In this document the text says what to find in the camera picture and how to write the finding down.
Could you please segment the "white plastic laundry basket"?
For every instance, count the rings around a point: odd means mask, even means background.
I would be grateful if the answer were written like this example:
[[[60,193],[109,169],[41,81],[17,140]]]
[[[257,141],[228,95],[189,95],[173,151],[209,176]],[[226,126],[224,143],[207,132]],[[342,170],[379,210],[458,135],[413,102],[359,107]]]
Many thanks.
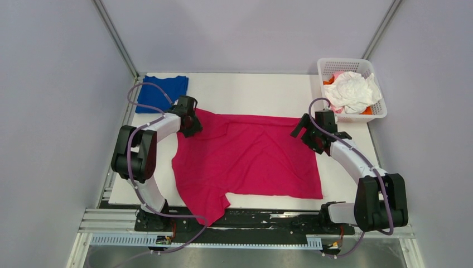
[[[365,78],[371,73],[375,75],[375,70],[371,62],[364,59],[320,58],[317,61],[317,70],[318,74],[320,75],[320,90],[324,98],[325,94],[322,92],[323,81],[329,80],[332,77],[332,74],[337,71],[353,71],[355,73],[360,73]],[[376,76],[375,82],[380,88]],[[383,96],[377,104],[371,106],[370,108],[373,112],[372,115],[336,113],[336,117],[340,122],[367,123],[374,119],[384,118],[387,115],[387,108]]]

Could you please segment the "crumpled white t shirt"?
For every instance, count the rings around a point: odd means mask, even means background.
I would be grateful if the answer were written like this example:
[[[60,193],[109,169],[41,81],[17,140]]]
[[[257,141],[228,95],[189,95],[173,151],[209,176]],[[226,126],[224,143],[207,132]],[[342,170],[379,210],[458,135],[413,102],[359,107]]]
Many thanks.
[[[344,107],[345,114],[360,114],[382,99],[373,73],[365,78],[360,73],[345,71],[331,85],[323,85],[322,92],[330,102],[329,108],[332,104]]]

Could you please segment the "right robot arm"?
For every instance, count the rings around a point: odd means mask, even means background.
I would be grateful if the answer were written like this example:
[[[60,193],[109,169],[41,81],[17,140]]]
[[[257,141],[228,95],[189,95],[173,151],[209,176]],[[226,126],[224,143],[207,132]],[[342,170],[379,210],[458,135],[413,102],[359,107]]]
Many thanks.
[[[338,130],[333,111],[324,109],[314,114],[305,113],[291,136],[300,136],[309,149],[333,158],[357,185],[354,202],[329,202],[321,206],[318,225],[322,231],[333,233],[341,224],[350,224],[363,232],[378,231],[390,235],[395,228],[408,224],[404,178],[372,164],[353,138]]]

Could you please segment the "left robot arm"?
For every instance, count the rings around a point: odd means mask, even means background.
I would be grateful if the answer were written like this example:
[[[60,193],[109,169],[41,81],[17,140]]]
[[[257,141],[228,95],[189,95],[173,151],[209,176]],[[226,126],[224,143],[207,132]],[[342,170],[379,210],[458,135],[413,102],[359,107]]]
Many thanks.
[[[150,214],[149,223],[158,231],[170,226],[172,216],[165,210],[166,199],[153,177],[157,144],[174,133],[187,138],[201,132],[196,107],[195,98],[182,95],[153,121],[138,127],[124,125],[118,133],[111,168],[132,186],[141,203],[141,211]]]

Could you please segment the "folded blue t shirt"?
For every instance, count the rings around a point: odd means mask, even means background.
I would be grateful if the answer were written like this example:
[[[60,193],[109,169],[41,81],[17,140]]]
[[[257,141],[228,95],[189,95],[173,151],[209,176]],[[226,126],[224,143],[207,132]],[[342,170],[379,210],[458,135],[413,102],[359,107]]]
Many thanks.
[[[146,76],[143,78],[143,82],[157,85],[168,95],[171,102],[175,103],[181,95],[187,94],[189,78],[186,76],[176,76],[174,78],[160,79],[154,76]],[[156,107],[164,112],[171,107],[171,103],[163,93],[156,87],[148,84],[141,87],[137,102],[142,105]]]

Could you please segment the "aluminium frame rail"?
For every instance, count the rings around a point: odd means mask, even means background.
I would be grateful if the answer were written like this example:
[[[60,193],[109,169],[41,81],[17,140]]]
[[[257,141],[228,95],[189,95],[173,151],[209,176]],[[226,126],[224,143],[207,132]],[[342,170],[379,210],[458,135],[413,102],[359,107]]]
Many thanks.
[[[138,80],[139,78],[139,72],[130,56],[128,53],[126,46],[124,45],[114,23],[113,20],[107,11],[107,8],[104,4],[103,1],[101,0],[92,0],[92,3],[94,4],[99,17],[101,18],[105,28],[107,29],[109,35],[111,36],[116,49],[118,50],[118,53],[120,54],[122,60],[124,61],[127,69],[131,73],[132,77],[134,77],[135,80]]]

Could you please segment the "magenta t shirt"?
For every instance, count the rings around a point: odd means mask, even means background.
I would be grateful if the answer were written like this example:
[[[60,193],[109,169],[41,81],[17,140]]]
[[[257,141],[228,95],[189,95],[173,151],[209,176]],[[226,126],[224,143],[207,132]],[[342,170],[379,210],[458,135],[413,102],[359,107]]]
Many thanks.
[[[316,154],[291,136],[297,118],[197,109],[202,131],[177,134],[176,188],[202,225],[221,218],[228,193],[322,199]]]

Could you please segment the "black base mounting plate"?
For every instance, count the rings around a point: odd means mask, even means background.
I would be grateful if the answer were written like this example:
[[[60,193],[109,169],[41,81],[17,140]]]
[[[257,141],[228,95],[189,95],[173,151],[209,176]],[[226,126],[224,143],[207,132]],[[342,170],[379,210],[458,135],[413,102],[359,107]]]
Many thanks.
[[[304,243],[307,235],[354,235],[348,224],[329,223],[316,210],[264,210],[228,208],[217,221],[204,228],[195,218],[190,218],[186,207],[167,207],[172,217],[161,217],[136,211],[135,231],[169,232],[173,242],[187,242],[195,237],[197,242],[258,242]]]

